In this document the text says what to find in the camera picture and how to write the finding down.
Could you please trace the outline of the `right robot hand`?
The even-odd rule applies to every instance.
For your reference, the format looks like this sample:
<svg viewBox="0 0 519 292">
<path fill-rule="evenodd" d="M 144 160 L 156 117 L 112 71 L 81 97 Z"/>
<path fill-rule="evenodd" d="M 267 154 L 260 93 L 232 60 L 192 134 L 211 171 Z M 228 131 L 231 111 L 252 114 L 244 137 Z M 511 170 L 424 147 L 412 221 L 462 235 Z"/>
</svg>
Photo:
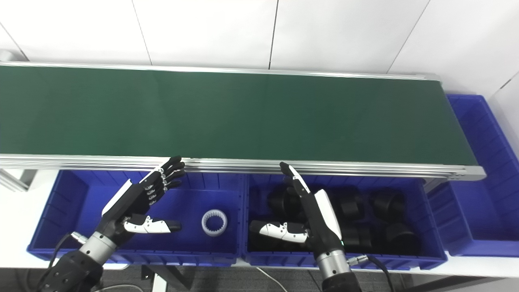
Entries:
<svg viewBox="0 0 519 292">
<path fill-rule="evenodd" d="M 307 223 L 254 220 L 249 224 L 249 231 L 286 242 L 304 243 L 311 249 L 315 259 L 332 255 L 344 257 L 341 229 L 327 192 L 323 189 L 311 191 L 292 165 L 282 161 L 279 166 L 285 176 L 287 190 L 300 199 Z"/>
</svg>

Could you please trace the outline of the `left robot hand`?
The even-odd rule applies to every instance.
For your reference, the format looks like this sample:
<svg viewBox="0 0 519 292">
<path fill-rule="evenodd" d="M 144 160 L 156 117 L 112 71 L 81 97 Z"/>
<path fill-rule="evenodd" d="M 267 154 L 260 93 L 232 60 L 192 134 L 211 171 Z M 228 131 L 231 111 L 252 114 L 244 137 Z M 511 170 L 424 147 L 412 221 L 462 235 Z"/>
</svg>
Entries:
<svg viewBox="0 0 519 292">
<path fill-rule="evenodd" d="M 132 183 L 128 180 L 103 210 L 96 234 L 120 247 L 137 233 L 181 231 L 182 224 L 179 221 L 150 218 L 148 211 L 167 191 L 182 184 L 180 178 L 185 175 L 184 167 L 182 157 L 171 157 L 140 182 Z"/>
</svg>

